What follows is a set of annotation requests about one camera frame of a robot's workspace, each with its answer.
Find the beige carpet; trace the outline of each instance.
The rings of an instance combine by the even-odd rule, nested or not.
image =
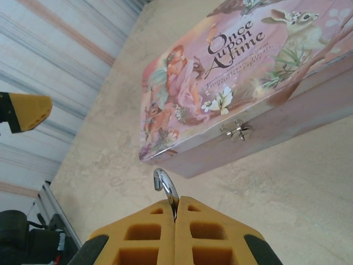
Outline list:
[[[51,188],[84,241],[160,199],[138,160],[141,74],[222,0],[155,0],[145,7]],[[179,195],[259,230],[284,264],[353,260],[353,117],[192,179]]]

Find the metal bar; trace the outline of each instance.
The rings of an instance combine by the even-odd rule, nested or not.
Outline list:
[[[76,246],[78,248],[82,247],[82,243],[80,241],[80,239],[78,238],[78,236],[76,235],[74,229],[72,228],[71,224],[69,223],[69,221],[67,220],[64,212],[62,211],[59,203],[57,202],[57,200],[54,197],[54,194],[51,192],[49,185],[47,183],[45,183],[43,185],[43,190],[45,192],[45,194],[47,195],[47,198],[49,200],[49,202],[51,203],[52,208],[55,210],[55,213],[59,214],[59,216],[61,217],[62,221],[65,223],[65,227],[67,228],[69,234],[72,237],[72,240],[75,242]]]

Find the metal latch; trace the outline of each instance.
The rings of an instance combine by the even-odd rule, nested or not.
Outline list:
[[[229,121],[222,125],[221,132],[226,133],[233,141],[242,139],[245,141],[245,137],[251,133],[252,129],[248,126],[243,126],[242,120]]]

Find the metal hook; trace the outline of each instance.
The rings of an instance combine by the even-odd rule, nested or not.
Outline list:
[[[177,190],[166,173],[161,168],[157,168],[153,172],[153,180],[154,180],[154,189],[158,192],[160,192],[162,189],[164,189],[168,201],[170,205],[172,206],[173,214],[174,214],[174,221],[177,219],[177,211],[178,211],[178,205],[179,205],[179,196],[177,193]]]

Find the pink wooden box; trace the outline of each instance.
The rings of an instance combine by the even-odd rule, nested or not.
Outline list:
[[[192,177],[353,114],[352,16],[225,1],[145,69],[140,160]]]

